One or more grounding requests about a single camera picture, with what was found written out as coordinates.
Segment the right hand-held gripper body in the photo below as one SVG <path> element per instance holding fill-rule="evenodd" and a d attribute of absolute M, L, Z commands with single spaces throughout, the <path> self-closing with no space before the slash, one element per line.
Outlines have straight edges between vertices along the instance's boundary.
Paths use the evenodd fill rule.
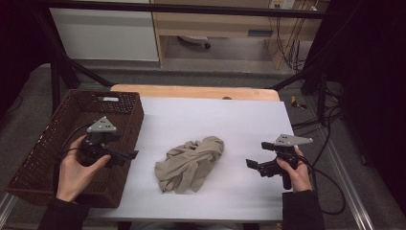
<path fill-rule="evenodd" d="M 294 170 L 297 169 L 300 161 L 299 155 L 295 151 L 295 147 L 299 145 L 306 145 L 312 143 L 311 138 L 298 137 L 294 135 L 281 134 L 274 142 L 272 142 L 276 149 L 271 150 L 276 153 L 276 158 L 272 161 L 258 164 L 257 171 L 261 176 L 272 177 L 279 174 L 282 177 L 282 184 L 286 190 L 290 190 L 291 180 L 288 173 L 282 169 L 278 163 L 277 158 L 286 161 Z"/>

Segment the white power strip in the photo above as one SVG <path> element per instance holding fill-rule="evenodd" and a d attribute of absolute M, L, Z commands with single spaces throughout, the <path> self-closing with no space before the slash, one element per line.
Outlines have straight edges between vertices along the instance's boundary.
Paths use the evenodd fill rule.
<path fill-rule="evenodd" d="M 277 10 L 291 10 L 295 0 L 270 0 L 269 8 Z"/>

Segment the beige cloth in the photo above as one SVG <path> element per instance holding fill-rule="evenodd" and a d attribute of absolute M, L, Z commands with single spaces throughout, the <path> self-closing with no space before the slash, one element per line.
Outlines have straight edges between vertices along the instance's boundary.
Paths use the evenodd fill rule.
<path fill-rule="evenodd" d="M 182 194 L 190 190 L 197 193 L 224 149 L 221 139 L 209 136 L 169 150 L 166 160 L 157 162 L 154 167 L 161 192 Z"/>

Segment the black metal stand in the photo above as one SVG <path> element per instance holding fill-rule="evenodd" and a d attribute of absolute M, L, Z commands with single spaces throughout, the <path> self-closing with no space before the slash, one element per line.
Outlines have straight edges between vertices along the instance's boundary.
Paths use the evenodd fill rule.
<path fill-rule="evenodd" d="M 114 85 L 113 82 L 91 72 L 66 54 L 62 41 L 57 35 L 57 29 L 53 29 L 49 24 L 50 20 L 46 17 L 46 10 L 40 7 L 32 7 L 31 12 L 45 36 L 42 46 L 46 49 L 47 55 L 51 59 L 53 111 L 56 111 L 61 100 L 60 81 L 64 81 L 69 89 L 79 88 L 80 82 L 76 74 L 77 71 L 105 87 Z"/>
<path fill-rule="evenodd" d="M 273 86 L 270 86 L 270 89 L 279 91 L 298 80 L 304 80 L 304 85 L 301 89 L 301 92 L 304 95 L 310 95 L 311 93 L 318 91 L 316 118 L 324 126 L 326 124 L 325 102 L 327 95 L 327 74 L 325 70 L 318 67 L 309 67 L 308 69 L 295 74 L 287 80 L 283 80 Z"/>

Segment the light wooden desk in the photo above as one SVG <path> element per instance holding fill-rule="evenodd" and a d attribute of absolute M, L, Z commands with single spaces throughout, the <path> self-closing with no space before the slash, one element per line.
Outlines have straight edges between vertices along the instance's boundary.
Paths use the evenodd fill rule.
<path fill-rule="evenodd" d="M 149 0 L 152 4 L 186 4 L 220 7 L 270 9 L 270 0 Z M 295 0 L 291 10 L 325 12 L 330 0 Z M 294 43 L 312 41 L 317 34 L 319 19 L 255 17 L 218 14 L 165 13 L 152 15 L 158 57 L 165 62 L 168 39 L 171 36 L 254 37 L 263 38 L 276 69 L 287 65 Z"/>

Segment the brown wicker basket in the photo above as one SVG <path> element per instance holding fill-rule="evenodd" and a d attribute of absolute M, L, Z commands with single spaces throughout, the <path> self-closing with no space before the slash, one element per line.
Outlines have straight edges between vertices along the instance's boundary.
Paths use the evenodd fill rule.
<path fill-rule="evenodd" d="M 61 158 L 73 141 L 86 136 L 86 129 L 104 116 L 121 135 L 109 148 L 126 155 L 134 151 L 144 120 L 137 92 L 72 90 L 11 178 L 6 191 L 34 205 L 48 204 L 56 191 L 56 167 Z M 77 202 L 94 208 L 117 208 L 131 161 L 127 159 L 122 167 L 102 168 Z"/>

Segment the person's left hand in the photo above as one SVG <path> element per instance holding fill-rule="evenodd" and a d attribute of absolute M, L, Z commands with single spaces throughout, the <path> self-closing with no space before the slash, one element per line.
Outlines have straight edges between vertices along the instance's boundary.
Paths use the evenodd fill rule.
<path fill-rule="evenodd" d="M 82 166 L 78 161 L 78 150 L 85 136 L 74 141 L 60 163 L 56 198 L 74 202 L 90 184 L 97 172 L 110 160 L 110 155 L 101 157 L 91 166 Z"/>

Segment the wooden table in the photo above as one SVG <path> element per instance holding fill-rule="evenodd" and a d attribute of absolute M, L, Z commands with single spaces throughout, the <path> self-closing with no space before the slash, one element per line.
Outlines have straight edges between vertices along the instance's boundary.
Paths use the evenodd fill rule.
<path fill-rule="evenodd" d="M 194 98 L 278 102 L 280 96 L 271 89 L 247 87 L 206 87 L 179 85 L 115 84 L 111 91 L 138 92 L 143 97 Z"/>

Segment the black curtain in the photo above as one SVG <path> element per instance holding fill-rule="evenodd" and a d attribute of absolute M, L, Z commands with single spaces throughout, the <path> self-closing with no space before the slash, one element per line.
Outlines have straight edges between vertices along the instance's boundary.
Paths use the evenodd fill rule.
<path fill-rule="evenodd" d="M 406 213 L 406 0 L 330 0 L 308 63 L 344 87 L 350 129 Z"/>
<path fill-rule="evenodd" d="M 31 72 L 49 58 L 28 0 L 0 0 L 0 120 Z"/>

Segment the black metal frame bar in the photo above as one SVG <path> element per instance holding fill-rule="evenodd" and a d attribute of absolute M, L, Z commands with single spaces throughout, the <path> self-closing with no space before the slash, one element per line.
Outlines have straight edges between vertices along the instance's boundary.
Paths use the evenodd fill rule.
<path fill-rule="evenodd" d="M 218 14 L 238 16 L 263 16 L 279 18 L 305 18 L 323 19 L 327 16 L 322 11 L 292 11 L 292 10 L 267 10 L 256 8 L 195 6 L 172 4 L 144 4 L 124 2 L 98 2 L 78 0 L 34 0 L 41 7 L 73 10 L 117 11 L 117 12 L 165 12 L 165 13 L 194 13 Z"/>

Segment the chair base with caster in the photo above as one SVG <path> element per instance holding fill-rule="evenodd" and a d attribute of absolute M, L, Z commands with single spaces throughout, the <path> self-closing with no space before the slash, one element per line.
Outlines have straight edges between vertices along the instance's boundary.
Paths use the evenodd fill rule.
<path fill-rule="evenodd" d="M 182 40 L 187 41 L 189 43 L 202 44 L 206 49 L 211 48 L 211 44 L 209 43 L 209 39 L 206 36 L 184 36 L 184 35 L 179 35 L 179 38 L 181 38 Z"/>

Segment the yellow and black tool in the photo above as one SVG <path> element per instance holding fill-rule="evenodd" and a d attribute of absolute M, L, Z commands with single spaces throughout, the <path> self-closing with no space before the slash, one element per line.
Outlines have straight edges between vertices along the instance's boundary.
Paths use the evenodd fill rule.
<path fill-rule="evenodd" d="M 307 109 L 307 105 L 302 104 L 302 103 L 298 103 L 295 96 L 291 96 L 291 106 L 292 107 L 298 107 L 300 109 Z"/>

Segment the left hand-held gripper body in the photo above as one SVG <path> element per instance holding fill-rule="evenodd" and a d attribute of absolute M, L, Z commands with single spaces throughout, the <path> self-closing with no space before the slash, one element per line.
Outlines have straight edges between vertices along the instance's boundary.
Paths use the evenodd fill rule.
<path fill-rule="evenodd" d="M 79 162 L 82 166 L 88 167 L 96 163 L 101 157 L 109 155 L 110 159 L 105 164 L 106 168 L 123 166 L 127 155 L 109 148 L 112 135 L 120 135 L 117 128 L 107 119 L 101 117 L 93 125 L 86 129 L 86 136 L 80 144 L 81 156 Z"/>

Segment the white board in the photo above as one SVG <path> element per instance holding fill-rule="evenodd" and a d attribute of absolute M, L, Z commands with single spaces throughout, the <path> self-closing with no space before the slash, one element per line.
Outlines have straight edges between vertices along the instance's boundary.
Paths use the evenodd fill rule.
<path fill-rule="evenodd" d="M 121 204 L 93 209 L 89 217 L 128 221 L 270 222 L 282 217 L 282 180 L 262 177 L 247 167 L 249 159 L 266 162 L 262 149 L 281 134 L 291 133 L 281 102 L 180 98 L 142 99 L 145 112 Z M 154 174 L 167 152 L 188 141 L 216 136 L 225 150 L 201 189 L 164 193 Z"/>

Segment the aluminium rail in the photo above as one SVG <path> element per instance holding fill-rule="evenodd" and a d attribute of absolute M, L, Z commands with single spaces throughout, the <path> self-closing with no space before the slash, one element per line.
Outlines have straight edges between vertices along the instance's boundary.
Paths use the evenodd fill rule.
<path fill-rule="evenodd" d="M 319 168 L 323 161 L 326 161 L 331 170 L 331 176 L 343 192 L 346 209 L 351 212 L 351 217 L 356 223 L 357 229 L 374 230 L 371 217 L 355 187 L 355 184 L 350 178 L 349 171 L 346 169 L 335 144 L 330 139 L 327 129 L 321 127 L 318 134 L 323 140 L 325 147 L 323 148 L 321 157 L 315 166 Z"/>
<path fill-rule="evenodd" d="M 17 200 L 16 196 L 9 193 L 6 193 L 3 199 L 0 200 L 0 229 L 5 225 Z"/>

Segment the white cabinet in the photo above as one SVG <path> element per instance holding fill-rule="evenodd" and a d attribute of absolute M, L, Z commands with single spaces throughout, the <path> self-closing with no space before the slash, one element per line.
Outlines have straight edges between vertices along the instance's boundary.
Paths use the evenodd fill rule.
<path fill-rule="evenodd" d="M 75 59 L 159 59 L 150 12 L 51 9 L 68 56 Z"/>

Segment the person's right hand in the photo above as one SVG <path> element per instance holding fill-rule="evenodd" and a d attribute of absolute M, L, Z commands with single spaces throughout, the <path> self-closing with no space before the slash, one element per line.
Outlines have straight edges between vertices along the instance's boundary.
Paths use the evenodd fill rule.
<path fill-rule="evenodd" d="M 294 193 L 313 190 L 305 163 L 299 162 L 296 170 L 281 158 L 277 158 L 277 163 L 288 173 Z"/>

